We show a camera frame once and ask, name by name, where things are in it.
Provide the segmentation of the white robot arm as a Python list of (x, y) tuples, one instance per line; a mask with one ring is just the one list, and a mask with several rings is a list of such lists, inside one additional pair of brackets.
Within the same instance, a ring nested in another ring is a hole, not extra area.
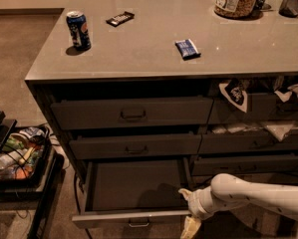
[(188, 204), (180, 239), (192, 239), (201, 226), (218, 211), (253, 204), (298, 221), (298, 186), (255, 183), (228, 173), (215, 175), (204, 189), (178, 191)]

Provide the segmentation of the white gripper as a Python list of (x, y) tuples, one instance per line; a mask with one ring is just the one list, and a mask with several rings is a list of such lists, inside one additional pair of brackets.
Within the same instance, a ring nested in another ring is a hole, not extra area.
[(201, 220), (205, 220), (214, 214), (212, 194), (209, 187), (192, 192), (181, 188), (178, 193), (188, 202), (188, 210), (193, 216), (185, 217), (180, 239), (193, 239), (201, 226)]

